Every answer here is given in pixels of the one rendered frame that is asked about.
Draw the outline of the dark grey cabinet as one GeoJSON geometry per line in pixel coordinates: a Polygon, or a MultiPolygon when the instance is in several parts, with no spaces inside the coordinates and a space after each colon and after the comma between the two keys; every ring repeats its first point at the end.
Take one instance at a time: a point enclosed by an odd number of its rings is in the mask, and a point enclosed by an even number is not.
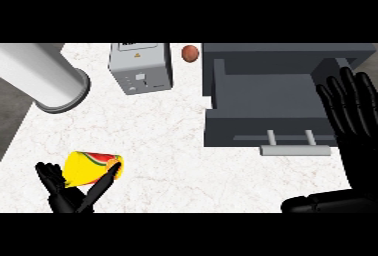
{"type": "Polygon", "coordinates": [[[227,75],[310,74],[323,59],[344,58],[355,69],[375,52],[372,43],[203,43],[202,95],[211,95],[215,60],[227,75]]]}

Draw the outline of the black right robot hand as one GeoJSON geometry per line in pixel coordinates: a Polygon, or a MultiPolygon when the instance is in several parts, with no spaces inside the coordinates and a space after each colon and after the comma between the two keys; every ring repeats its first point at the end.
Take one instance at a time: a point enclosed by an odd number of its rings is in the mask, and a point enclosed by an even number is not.
{"type": "Polygon", "coordinates": [[[316,86],[333,129],[349,189],[282,202],[283,213],[378,213],[378,91],[364,72],[339,69],[316,86]]]}

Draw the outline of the brown egg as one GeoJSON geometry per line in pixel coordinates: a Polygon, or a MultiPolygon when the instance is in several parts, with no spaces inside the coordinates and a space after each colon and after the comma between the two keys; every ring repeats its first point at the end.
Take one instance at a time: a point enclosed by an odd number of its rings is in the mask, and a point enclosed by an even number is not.
{"type": "Polygon", "coordinates": [[[193,45],[186,45],[181,49],[181,58],[186,62],[191,63],[199,57],[197,48],[193,45]]]}

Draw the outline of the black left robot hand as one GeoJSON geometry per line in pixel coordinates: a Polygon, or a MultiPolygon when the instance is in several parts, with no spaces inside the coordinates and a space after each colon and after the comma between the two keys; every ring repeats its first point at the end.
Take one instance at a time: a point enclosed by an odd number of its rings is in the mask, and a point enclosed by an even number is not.
{"type": "Polygon", "coordinates": [[[38,162],[35,171],[39,181],[48,191],[48,205],[54,213],[93,213],[93,205],[109,189],[121,163],[115,163],[106,174],[90,187],[87,193],[82,193],[76,187],[65,187],[65,178],[62,176],[60,166],[57,164],[38,162]]]}

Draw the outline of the dark grey open drawer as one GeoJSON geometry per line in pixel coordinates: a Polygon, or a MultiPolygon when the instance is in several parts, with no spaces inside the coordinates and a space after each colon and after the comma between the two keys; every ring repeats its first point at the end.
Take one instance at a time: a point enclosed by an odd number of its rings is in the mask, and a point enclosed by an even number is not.
{"type": "Polygon", "coordinates": [[[273,133],[280,145],[304,145],[311,132],[320,145],[336,145],[316,86],[339,76],[344,58],[320,61],[308,74],[228,75],[214,61],[212,107],[205,111],[206,147],[258,147],[273,133]]]}

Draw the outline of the grey toaster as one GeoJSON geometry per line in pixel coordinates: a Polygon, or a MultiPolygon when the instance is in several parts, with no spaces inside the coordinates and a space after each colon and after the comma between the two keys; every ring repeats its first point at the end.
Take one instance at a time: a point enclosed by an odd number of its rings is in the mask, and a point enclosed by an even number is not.
{"type": "Polygon", "coordinates": [[[127,95],[169,90],[169,44],[112,43],[107,69],[127,95]]]}

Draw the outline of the yellow cup with fruit print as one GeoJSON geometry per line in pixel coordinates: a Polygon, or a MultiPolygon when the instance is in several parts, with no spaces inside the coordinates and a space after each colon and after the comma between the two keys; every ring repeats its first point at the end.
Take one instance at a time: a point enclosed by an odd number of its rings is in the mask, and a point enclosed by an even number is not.
{"type": "Polygon", "coordinates": [[[62,170],[65,187],[94,184],[116,162],[124,163],[119,155],[73,151],[62,170]]]}

